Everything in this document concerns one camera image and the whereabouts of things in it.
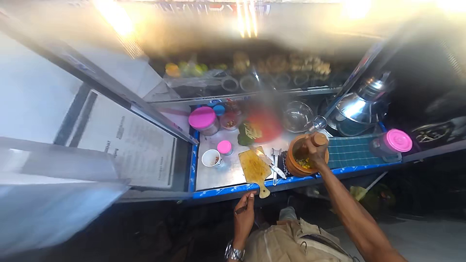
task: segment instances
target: wristwatch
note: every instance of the wristwatch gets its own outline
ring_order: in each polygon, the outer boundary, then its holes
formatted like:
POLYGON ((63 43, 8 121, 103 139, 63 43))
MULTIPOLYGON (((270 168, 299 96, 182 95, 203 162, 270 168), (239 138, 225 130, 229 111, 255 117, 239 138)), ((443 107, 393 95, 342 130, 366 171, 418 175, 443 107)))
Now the wristwatch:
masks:
POLYGON ((228 242, 228 245, 225 249, 225 259, 234 259, 238 261, 243 261, 244 258, 244 250, 235 249, 232 247, 233 240, 228 242))

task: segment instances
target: metal bowl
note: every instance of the metal bowl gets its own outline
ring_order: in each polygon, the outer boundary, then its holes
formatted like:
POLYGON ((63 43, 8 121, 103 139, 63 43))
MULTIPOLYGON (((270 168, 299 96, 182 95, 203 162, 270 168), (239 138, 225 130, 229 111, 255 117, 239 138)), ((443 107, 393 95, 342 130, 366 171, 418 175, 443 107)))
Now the metal bowl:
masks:
POLYGON ((312 126, 314 114, 304 103, 289 102, 283 114, 283 127, 293 133, 301 133, 312 126))

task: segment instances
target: paper cup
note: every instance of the paper cup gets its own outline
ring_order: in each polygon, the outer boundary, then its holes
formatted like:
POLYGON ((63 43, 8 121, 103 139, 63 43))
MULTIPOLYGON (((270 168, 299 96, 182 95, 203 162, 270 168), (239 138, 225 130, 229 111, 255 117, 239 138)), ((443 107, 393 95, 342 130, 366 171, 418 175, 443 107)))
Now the paper cup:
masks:
POLYGON ((217 150, 209 149, 202 155, 201 161, 207 167, 220 167, 223 159, 217 150))

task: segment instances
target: blue trim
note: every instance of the blue trim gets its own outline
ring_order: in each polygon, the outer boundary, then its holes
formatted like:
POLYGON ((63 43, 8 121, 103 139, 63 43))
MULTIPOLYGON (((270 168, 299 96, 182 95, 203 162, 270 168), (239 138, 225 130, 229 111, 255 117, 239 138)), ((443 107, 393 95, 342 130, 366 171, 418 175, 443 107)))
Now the blue trim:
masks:
MULTIPOLYGON (((194 131, 194 138, 199 141, 199 131, 194 131)), ((192 146, 191 152, 191 168, 189 170, 189 184, 188 184, 188 192, 194 192, 196 186, 196 172, 198 169, 198 150, 199 145, 192 146)))
MULTIPOLYGON (((360 171, 360 170, 365 170, 365 169, 371 169, 371 168, 387 166, 387 165, 395 165, 395 164, 399 164, 399 163, 400 162, 379 164, 379 165, 349 166, 349 167, 342 167, 342 168, 333 169, 332 172, 335 175, 339 175, 339 174, 342 174, 342 173, 349 173, 349 172, 360 171)), ((277 179, 277 186, 282 185, 282 184, 298 182, 298 181, 311 180, 311 179, 314 179, 314 178, 311 177, 311 176, 304 177, 304 178, 298 178, 298 177, 293 177, 292 176, 292 177, 288 177, 287 179, 277 179)), ((266 187, 273 186, 272 183, 273 183, 272 179, 266 180, 264 182, 266 187)), ((249 190, 255 190, 255 189, 259 189, 259 185, 255 184, 255 183, 238 185, 238 186, 229 186, 229 187, 223 187, 223 188, 217 188, 217 189, 210 189, 210 190, 194 192, 192 194, 192 198, 193 199, 199 199, 199 198, 212 197, 212 196, 236 193, 236 192, 241 192, 241 191, 249 191, 249 190)))
POLYGON ((382 123, 382 121, 379 122, 379 126, 380 126, 380 128, 382 129, 382 132, 383 132, 383 133, 387 132, 387 128, 386 128, 385 125, 382 123))

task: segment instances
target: pink jar lid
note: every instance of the pink jar lid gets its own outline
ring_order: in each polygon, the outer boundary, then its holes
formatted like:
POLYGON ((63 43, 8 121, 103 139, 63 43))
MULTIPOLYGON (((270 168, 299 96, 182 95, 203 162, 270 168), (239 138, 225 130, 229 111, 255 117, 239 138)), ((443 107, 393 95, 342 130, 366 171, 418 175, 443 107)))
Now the pink jar lid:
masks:
POLYGON ((220 143, 217 145, 217 150, 222 154, 230 152, 231 149, 232 143, 230 143, 228 140, 220 141, 220 143))
POLYGON ((215 121, 216 117, 215 111, 212 108, 203 106, 191 112, 188 122, 194 129, 199 130, 210 126, 215 121))
POLYGON ((412 148, 411 137, 398 129, 391 129, 384 135, 387 147, 398 152, 408 152, 412 148))

